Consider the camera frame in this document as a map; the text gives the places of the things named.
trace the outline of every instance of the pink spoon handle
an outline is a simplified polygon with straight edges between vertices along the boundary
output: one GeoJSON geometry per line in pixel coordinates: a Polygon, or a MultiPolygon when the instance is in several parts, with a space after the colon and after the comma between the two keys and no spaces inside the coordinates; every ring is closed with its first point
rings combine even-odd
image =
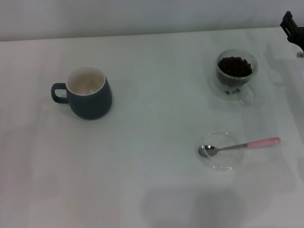
{"type": "Polygon", "coordinates": [[[254,142],[248,142],[247,147],[263,147],[263,146],[274,146],[280,144],[281,139],[279,137],[269,138],[269,139],[262,139],[254,142]]]}

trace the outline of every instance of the mug handle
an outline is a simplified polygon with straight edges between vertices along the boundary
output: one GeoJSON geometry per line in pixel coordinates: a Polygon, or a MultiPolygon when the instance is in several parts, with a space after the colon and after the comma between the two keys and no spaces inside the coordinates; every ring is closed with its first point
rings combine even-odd
{"type": "Polygon", "coordinates": [[[68,104],[68,100],[66,97],[60,97],[60,96],[57,96],[55,94],[55,90],[57,89],[64,89],[64,90],[67,90],[67,87],[66,87],[66,84],[65,83],[55,83],[52,85],[52,88],[51,88],[51,94],[52,94],[52,98],[53,100],[56,102],[56,103],[60,103],[60,104],[68,104]]]}

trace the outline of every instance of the white tabletop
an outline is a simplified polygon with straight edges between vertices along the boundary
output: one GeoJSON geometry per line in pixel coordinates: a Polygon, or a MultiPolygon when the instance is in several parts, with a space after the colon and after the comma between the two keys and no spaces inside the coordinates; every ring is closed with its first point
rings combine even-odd
{"type": "Polygon", "coordinates": [[[0,43],[1,228],[304,227],[304,60],[281,28],[0,43]],[[216,97],[227,49],[259,65],[259,105],[216,97]],[[114,103],[95,121],[53,102],[78,67],[100,68],[114,103]],[[243,143],[217,172],[194,152],[216,129],[243,143]]]}

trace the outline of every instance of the white wall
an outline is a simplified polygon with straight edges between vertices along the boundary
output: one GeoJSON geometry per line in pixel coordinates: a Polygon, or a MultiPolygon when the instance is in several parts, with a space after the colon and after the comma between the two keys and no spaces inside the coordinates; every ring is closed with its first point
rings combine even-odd
{"type": "Polygon", "coordinates": [[[0,0],[0,40],[279,26],[304,0],[0,0]]]}

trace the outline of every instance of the mug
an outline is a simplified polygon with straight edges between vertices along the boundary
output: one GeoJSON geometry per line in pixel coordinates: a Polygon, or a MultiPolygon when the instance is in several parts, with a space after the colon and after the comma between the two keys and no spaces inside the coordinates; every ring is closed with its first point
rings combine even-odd
{"type": "Polygon", "coordinates": [[[53,84],[51,95],[55,102],[69,104],[76,115],[88,120],[102,117],[112,105],[112,92],[107,78],[92,66],[75,70],[66,83],[53,84]],[[57,96],[57,89],[66,90],[67,98],[57,96]]]}

